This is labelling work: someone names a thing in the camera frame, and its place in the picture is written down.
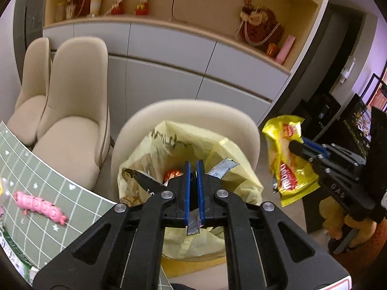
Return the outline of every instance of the table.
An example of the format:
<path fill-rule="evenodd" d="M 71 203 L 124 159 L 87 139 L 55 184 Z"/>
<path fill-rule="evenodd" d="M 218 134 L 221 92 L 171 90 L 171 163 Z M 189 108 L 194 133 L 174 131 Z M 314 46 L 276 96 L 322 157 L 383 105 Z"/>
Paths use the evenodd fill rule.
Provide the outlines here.
<path fill-rule="evenodd" d="M 13 195 L 22 191 L 61 208 L 68 217 L 61 226 L 38 213 L 25 216 L 13 196 L 4 204 L 2 220 L 12 240 L 38 269 L 100 219 L 115 202 L 79 186 L 57 173 L 27 149 L 1 122 L 0 178 Z M 160 270 L 159 289 L 172 289 Z"/>

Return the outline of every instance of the pink caterpillar toy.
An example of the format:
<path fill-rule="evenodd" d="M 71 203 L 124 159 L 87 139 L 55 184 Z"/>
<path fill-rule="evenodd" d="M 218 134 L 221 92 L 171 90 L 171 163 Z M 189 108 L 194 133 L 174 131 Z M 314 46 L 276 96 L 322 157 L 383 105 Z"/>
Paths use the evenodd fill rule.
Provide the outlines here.
<path fill-rule="evenodd" d="M 27 215 L 27 210 L 37 211 L 39 214 L 50 218 L 53 222 L 58 222 L 62 226 L 65 225 L 67 217 L 63 214 L 59 207 L 53 205 L 49 201 L 45 201 L 40 197 L 26 195 L 23 192 L 17 191 L 14 194 L 16 205 L 23 209 L 23 213 Z"/>

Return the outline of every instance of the white cabinet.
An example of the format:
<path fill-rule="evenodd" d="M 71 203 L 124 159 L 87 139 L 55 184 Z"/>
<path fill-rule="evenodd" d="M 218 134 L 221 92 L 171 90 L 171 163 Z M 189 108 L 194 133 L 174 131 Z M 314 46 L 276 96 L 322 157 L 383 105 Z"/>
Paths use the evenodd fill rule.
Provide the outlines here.
<path fill-rule="evenodd" d="M 74 24 L 44 29 L 43 37 L 50 40 L 51 50 L 57 50 L 62 43 L 74 37 Z"/>
<path fill-rule="evenodd" d="M 248 114 L 259 124 L 270 103 L 236 88 L 204 78 L 197 99 L 215 101 L 232 106 Z"/>
<path fill-rule="evenodd" d="M 128 55 L 205 73 L 216 42 L 156 26 L 132 24 Z"/>
<path fill-rule="evenodd" d="M 94 36 L 105 41 L 109 54 L 127 55 L 130 23 L 74 24 L 74 37 Z"/>
<path fill-rule="evenodd" d="M 266 62 L 219 42 L 206 74 L 269 99 L 277 96 L 288 78 L 286 73 Z"/>
<path fill-rule="evenodd" d="M 128 59 L 126 116 L 165 99 L 195 99 L 203 77 L 170 67 Z"/>
<path fill-rule="evenodd" d="M 109 56 L 108 94 L 110 111 L 110 135 L 117 139 L 126 122 L 126 59 Z"/>

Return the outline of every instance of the beige chair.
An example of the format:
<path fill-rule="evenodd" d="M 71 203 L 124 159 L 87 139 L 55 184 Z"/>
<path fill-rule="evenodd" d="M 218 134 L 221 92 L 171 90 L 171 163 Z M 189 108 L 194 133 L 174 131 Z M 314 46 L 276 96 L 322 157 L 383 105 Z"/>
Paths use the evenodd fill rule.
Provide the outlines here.
<path fill-rule="evenodd" d="M 26 51 L 22 89 L 15 112 L 7 126 L 26 146 L 36 141 L 36 132 L 46 107 L 51 72 L 50 42 L 48 38 L 34 40 Z"/>
<path fill-rule="evenodd" d="M 47 107 L 33 153 L 91 190 L 110 146 L 108 50 L 95 37 L 64 42 L 52 64 Z"/>
<path fill-rule="evenodd" d="M 112 186 L 116 190 L 119 166 L 156 125 L 164 120 L 192 124 L 226 136 L 236 143 L 256 169 L 260 135 L 254 121 L 242 111 L 216 102 L 167 100 L 153 103 L 132 116 L 121 129 L 112 154 Z"/>

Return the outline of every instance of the metal screw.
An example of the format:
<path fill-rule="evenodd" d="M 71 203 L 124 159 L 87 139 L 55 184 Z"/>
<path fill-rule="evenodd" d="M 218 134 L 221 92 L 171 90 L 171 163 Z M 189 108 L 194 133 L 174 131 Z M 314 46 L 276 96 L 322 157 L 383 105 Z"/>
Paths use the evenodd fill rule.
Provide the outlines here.
<path fill-rule="evenodd" d="M 173 197 L 173 192 L 171 191 L 164 191 L 161 193 L 161 197 L 164 199 L 170 199 Z"/>
<path fill-rule="evenodd" d="M 266 211 L 273 211 L 273 210 L 274 210 L 274 204 L 271 203 L 271 202 L 265 202 L 265 203 L 263 204 L 263 208 L 264 208 L 264 210 L 266 210 Z"/>
<path fill-rule="evenodd" d="M 228 196 L 228 192 L 226 190 L 223 190 L 223 189 L 217 190 L 216 191 L 216 196 L 220 197 L 220 198 L 225 198 L 225 197 Z"/>
<path fill-rule="evenodd" d="M 114 206 L 114 211 L 116 213 L 123 213 L 126 210 L 126 205 L 123 203 L 119 203 L 116 206 Z"/>

